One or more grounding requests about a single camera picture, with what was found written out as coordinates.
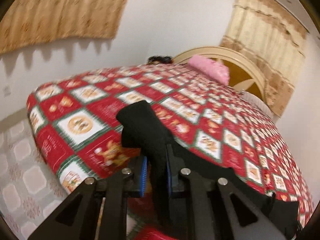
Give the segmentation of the striped pillow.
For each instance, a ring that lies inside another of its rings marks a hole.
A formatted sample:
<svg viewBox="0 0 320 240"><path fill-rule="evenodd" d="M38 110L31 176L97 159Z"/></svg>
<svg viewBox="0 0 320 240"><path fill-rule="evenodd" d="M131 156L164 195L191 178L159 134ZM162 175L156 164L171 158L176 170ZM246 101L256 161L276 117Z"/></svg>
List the striped pillow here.
<svg viewBox="0 0 320 240"><path fill-rule="evenodd" d="M273 112L269 109L266 103L263 102L260 98L255 96L254 94L251 94L247 91L242 90L241 91L241 98L245 100L246 102L250 103L252 106L255 108L259 109L262 113L267 115L269 118L273 118L274 114Z"/></svg>

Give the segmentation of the dark clothes bundle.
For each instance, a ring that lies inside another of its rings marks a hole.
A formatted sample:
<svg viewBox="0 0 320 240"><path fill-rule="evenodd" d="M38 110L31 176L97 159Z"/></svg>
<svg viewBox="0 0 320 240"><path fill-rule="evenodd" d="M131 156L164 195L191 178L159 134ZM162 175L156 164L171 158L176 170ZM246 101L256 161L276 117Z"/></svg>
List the dark clothes bundle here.
<svg viewBox="0 0 320 240"><path fill-rule="evenodd" d="M147 64L172 64L172 58L169 56L151 56Z"/></svg>

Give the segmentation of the red patchwork bear bedspread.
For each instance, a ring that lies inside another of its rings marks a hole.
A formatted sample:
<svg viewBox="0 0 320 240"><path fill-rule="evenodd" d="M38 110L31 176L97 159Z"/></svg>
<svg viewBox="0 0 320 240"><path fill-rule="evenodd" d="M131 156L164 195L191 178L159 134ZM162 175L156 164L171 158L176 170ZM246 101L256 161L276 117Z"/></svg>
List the red patchwork bear bedspread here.
<svg viewBox="0 0 320 240"><path fill-rule="evenodd" d="M147 101L175 140L207 163L231 167L256 191L298 202L306 225L312 197L272 119L242 93L183 65L92 70L35 89L27 112L37 146L61 186L106 178L138 153L120 143L116 114Z"/></svg>

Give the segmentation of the black pants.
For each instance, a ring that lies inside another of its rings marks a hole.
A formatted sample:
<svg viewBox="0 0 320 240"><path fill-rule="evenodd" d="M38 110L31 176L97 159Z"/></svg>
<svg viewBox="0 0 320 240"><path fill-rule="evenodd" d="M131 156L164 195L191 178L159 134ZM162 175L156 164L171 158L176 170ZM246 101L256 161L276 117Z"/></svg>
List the black pants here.
<svg viewBox="0 0 320 240"><path fill-rule="evenodd" d="M161 222L169 217L167 146L174 156L183 159L187 168L204 178L220 177L231 181L286 237L292 239L297 230L298 202L284 202L261 194L249 187L229 168L210 163L178 144L171 131L157 118L149 103L139 101L122 108L116 119L122 124L121 144L124 148L139 148L151 164L152 197L157 217Z"/></svg>

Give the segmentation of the beige curtain behind headboard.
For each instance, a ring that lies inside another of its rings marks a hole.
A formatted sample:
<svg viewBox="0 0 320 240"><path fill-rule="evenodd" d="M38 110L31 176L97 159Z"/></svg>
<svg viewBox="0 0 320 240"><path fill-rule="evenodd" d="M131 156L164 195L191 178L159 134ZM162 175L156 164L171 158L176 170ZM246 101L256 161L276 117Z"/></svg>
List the beige curtain behind headboard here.
<svg viewBox="0 0 320 240"><path fill-rule="evenodd" d="M275 0L235 0L220 45L251 60L264 77L264 97L281 117L295 91L307 30Z"/></svg>

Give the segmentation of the pink folded blanket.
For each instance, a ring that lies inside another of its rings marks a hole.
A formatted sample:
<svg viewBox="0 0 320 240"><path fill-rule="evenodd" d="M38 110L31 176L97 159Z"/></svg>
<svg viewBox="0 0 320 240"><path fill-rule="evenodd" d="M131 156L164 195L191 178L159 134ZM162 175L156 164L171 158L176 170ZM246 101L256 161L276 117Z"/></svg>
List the pink folded blanket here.
<svg viewBox="0 0 320 240"><path fill-rule="evenodd" d="M209 59L201 55L194 55L188 60L189 66L206 74L218 83L228 86L230 75L229 68L223 63Z"/></svg>

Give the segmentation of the cream wooden headboard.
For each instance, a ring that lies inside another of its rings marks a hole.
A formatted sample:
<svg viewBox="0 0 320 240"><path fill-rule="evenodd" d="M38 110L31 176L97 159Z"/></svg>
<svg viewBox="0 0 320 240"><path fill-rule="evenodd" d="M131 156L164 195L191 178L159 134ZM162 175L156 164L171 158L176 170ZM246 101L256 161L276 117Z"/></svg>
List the cream wooden headboard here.
<svg viewBox="0 0 320 240"><path fill-rule="evenodd" d="M237 91L247 90L265 101L265 78L251 60L237 51L224 47L205 46L184 51L173 57L173 63L187 63L194 55L213 59L229 68L229 85Z"/></svg>

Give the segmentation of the beige curtain side window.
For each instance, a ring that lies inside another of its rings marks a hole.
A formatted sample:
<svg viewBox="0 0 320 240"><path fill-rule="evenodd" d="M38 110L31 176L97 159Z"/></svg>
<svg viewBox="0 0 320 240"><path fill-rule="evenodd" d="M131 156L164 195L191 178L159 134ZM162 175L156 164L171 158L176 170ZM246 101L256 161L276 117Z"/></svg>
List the beige curtain side window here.
<svg viewBox="0 0 320 240"><path fill-rule="evenodd" d="M69 37L115 39L127 0L15 0L1 20L1 53Z"/></svg>

